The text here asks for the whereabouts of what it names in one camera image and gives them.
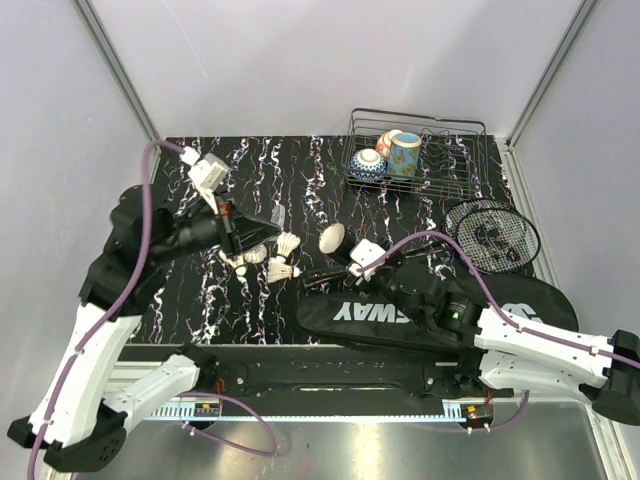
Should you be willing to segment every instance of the white bracket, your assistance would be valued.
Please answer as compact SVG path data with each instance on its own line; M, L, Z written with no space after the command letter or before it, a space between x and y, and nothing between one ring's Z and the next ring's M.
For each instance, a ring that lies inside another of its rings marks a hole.
M200 160L200 154L195 148L184 147L184 153L180 155L180 161L193 167Z
M478 327L482 329L482 332L474 339L476 347L483 350L507 352L523 359L540 362L552 371L562 370L573 375L579 383L587 383L596 388L605 384L607 377L604 376L603 370L611 368L611 359L601 355L591 355L591 351L595 347L599 350L613 352L613 347L609 345L607 337L569 332L533 320L515 317L504 310L503 312L521 327L570 340L584 345L588 350L578 350L536 337L527 332L518 331L507 324L493 309L485 309L478 320Z
M67 360L75 353L75 347L80 339L104 313L104 310L92 304L78 307L73 334L58 366L58 371L40 405L29 417L34 434L38 433L40 426L44 423L44 413L51 393ZM135 315L106 322L87 343L84 353L76 359L60 391L52 417L53 422L47 428L44 438L47 443L59 441L64 447L77 443L91 434L111 370L124 344L140 323L140 318L140 315Z
M360 242L354 247L349 256L353 260L353 263L349 265L349 273L356 277L363 276L368 282L371 279L371 275L375 272L377 267L371 267L364 272L359 270L362 267L369 265L376 261L382 255L386 253L386 250L377 243L370 242L366 238L360 240Z
M174 354L135 383L104 396L104 404L116 412L126 412L124 428L131 432L142 420L167 400L191 390L200 369L184 355Z
M189 169L188 175L193 185L216 214L219 213L219 209L214 192L229 170L227 164L212 153L207 153Z
M482 357L480 371L480 380L492 389L531 390L588 402L578 388L581 382L571 373L516 355L490 350Z

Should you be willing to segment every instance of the blue patterned cup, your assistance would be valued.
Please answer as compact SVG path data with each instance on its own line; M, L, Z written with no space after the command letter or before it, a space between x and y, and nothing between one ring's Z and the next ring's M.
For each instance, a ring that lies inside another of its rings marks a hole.
M413 133L398 133L391 139L389 152L389 173L399 177L413 177L420 161L420 137ZM408 179L394 178L404 182Z
M385 162L382 155L373 148L365 148L364 150L356 152L353 157L351 157L349 168L363 170L362 172L351 172L356 180L361 182L379 182L382 177L375 174L385 173L387 171L387 162Z

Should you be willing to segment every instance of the gray wall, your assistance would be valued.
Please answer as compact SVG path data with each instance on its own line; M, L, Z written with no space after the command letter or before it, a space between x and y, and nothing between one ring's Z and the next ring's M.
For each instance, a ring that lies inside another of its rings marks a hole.
M4 432L53 378L145 139L71 2L4 1L0 25L0 477L13 479L28 454Z
M604 335L640 334L638 25L637 0L602 2L516 146L561 287Z
M506 135L580 0L93 0L163 135L341 134L355 107Z

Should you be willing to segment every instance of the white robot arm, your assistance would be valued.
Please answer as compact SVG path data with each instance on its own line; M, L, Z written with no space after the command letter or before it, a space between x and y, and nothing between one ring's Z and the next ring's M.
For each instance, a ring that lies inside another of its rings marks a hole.
M438 232L424 234L445 239ZM496 305L487 308L484 297L443 291L439 280L426 279L423 265L405 262L397 251L401 244L387 254L389 245L357 241L341 224L320 237L320 251L346 267L348 287L383 296L443 346L473 352L465 375L485 387L568 395L612 420L640 425L635 334L585 335L514 317Z
M103 253L89 267L80 291L73 334L55 378L36 410L9 427L11 439L31 448L46 424L40 448L46 450L45 463L59 472L103 468L120 451L127 434L151 412L182 392L215 388L216 358L194 345L184 345L126 389L104 393L125 343L164 282L169 261L213 247L229 257L241 255L280 232L278 225L241 212L225 192L216 191L229 171L222 160L212 154L199 157L193 149L181 156L190 166L189 178L200 198L180 215L167 209L164 192L152 185L153 230L142 275L118 315L102 324L83 350L76 352L80 339L117 304L135 268L142 224L141 189L133 187L122 194L111 213L112 233ZM68 362L71 357L75 363ZM49 421L47 410L55 396L55 413Z

